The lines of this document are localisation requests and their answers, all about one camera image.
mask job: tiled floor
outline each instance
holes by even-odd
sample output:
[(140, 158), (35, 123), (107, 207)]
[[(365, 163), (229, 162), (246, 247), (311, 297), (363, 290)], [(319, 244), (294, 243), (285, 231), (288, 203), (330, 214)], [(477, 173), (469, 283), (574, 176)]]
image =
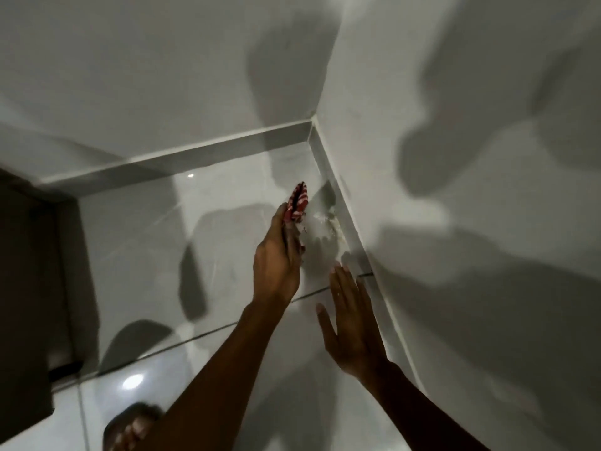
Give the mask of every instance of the tiled floor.
[[(55, 394), (50, 418), (1, 451), (100, 450), (105, 426), (132, 403), (169, 408), (251, 300), (255, 247), (301, 180), (310, 195), (301, 286), (267, 348), (236, 449), (408, 449), (323, 347), (314, 308), (318, 301), (332, 307), (327, 271), (347, 245), (332, 194), (302, 143), (87, 196), (75, 213), (64, 209), (75, 343), (85, 341), (97, 359), (87, 361), (77, 386)], [(389, 355), (409, 371), (377, 286), (366, 281)]]

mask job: person's left hand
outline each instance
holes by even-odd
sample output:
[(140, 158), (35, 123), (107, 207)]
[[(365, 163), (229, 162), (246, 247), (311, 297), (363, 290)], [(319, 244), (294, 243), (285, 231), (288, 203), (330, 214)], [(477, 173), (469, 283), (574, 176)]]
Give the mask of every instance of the person's left hand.
[(283, 311), (301, 282), (301, 243), (294, 223), (283, 223), (286, 204), (271, 219), (271, 227), (255, 252), (253, 301)]

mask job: person's right hand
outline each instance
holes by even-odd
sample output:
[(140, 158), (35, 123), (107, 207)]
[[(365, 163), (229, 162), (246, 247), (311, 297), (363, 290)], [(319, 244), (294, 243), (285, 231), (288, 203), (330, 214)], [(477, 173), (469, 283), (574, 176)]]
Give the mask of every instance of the person's right hand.
[(355, 282), (348, 268), (338, 264), (330, 272), (330, 289), (338, 335), (323, 304), (316, 307), (326, 350), (343, 371), (368, 384), (389, 364), (372, 301), (363, 281)]

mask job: forearm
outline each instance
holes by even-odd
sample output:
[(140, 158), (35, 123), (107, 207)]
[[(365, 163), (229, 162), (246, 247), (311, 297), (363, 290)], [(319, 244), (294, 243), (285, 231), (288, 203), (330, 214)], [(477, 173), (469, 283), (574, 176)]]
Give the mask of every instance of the forearm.
[(389, 363), (364, 381), (413, 451), (487, 448), (439, 409)]
[(154, 426), (140, 451), (231, 449), (263, 354), (283, 313), (264, 307), (253, 302), (245, 308), (229, 338)]

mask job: red cloth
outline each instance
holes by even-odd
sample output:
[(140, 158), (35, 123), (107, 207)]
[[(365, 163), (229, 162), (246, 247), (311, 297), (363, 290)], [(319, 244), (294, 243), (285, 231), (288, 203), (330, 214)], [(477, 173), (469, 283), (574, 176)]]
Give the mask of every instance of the red cloth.
[(284, 223), (300, 223), (305, 215), (305, 207), (309, 204), (309, 197), (306, 194), (305, 182), (300, 182), (288, 200), (288, 207), (284, 213)]

